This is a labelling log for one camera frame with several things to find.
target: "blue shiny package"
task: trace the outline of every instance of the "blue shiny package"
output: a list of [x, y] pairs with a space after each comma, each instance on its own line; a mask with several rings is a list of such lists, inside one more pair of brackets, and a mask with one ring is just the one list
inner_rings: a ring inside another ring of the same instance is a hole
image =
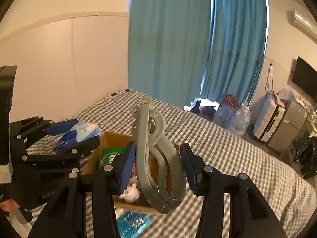
[[151, 223], [144, 214], [126, 212], [118, 220], [118, 229], [123, 238], [136, 238]]
[[63, 153], [67, 150], [67, 148], [73, 147], [79, 142], [100, 135], [101, 130], [97, 124], [79, 121], [71, 127], [71, 129], [63, 137], [60, 138], [60, 140], [56, 143], [54, 151], [57, 154]]

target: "gingham blanket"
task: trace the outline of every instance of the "gingham blanket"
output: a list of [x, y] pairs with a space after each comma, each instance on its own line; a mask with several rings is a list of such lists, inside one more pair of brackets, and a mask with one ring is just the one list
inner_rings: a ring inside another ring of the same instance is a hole
[[[121, 91], [102, 99], [81, 112], [77, 119], [94, 122], [102, 131], [130, 135], [134, 118], [131, 107], [139, 105], [144, 94], [134, 90]], [[313, 187], [288, 165], [266, 154], [263, 150], [193, 113], [159, 100], [154, 108], [166, 121], [165, 135], [170, 141], [188, 142], [194, 154], [203, 158], [223, 174], [236, 176], [247, 173], [261, 191], [275, 215], [283, 224], [288, 237], [296, 237], [308, 222], [309, 207], [315, 200]], [[52, 153], [57, 137], [45, 137], [28, 149], [29, 154]], [[229, 196], [225, 196], [223, 237], [229, 235]], [[149, 214], [152, 223], [140, 237], [192, 238], [195, 237], [203, 197], [193, 195], [187, 184], [183, 203], [167, 215]], [[34, 223], [43, 206], [32, 211]], [[92, 199], [87, 198], [87, 237], [93, 237]]]

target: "screw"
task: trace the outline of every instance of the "screw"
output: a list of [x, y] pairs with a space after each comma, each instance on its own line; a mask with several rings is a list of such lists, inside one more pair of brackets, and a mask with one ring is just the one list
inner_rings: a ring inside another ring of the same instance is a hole
[[245, 173], [239, 174], [239, 177], [240, 177], [240, 179], [242, 179], [242, 180], [248, 179], [248, 176], [247, 176]]
[[68, 175], [68, 177], [69, 177], [70, 179], [74, 179], [74, 178], [77, 177], [77, 173], [76, 173], [76, 172], [71, 172], [71, 173]]
[[210, 172], [210, 173], [214, 170], [214, 168], [212, 166], [205, 166], [204, 169], [206, 172]]
[[105, 170], [105, 171], [111, 171], [112, 170], [112, 165], [105, 165], [104, 167], [103, 167], [103, 169]]

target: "suitcase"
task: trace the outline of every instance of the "suitcase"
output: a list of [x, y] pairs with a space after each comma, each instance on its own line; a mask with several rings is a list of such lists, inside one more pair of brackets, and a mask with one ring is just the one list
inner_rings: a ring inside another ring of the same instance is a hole
[[253, 134], [256, 139], [267, 142], [280, 123], [284, 112], [283, 102], [281, 100], [277, 102], [273, 96], [268, 95], [253, 127]]

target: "television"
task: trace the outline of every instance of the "television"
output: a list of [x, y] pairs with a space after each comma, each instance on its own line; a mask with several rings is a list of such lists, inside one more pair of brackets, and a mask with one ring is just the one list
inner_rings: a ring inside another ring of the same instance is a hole
[[317, 98], [317, 71], [302, 58], [297, 58], [292, 82], [304, 90], [314, 100]]

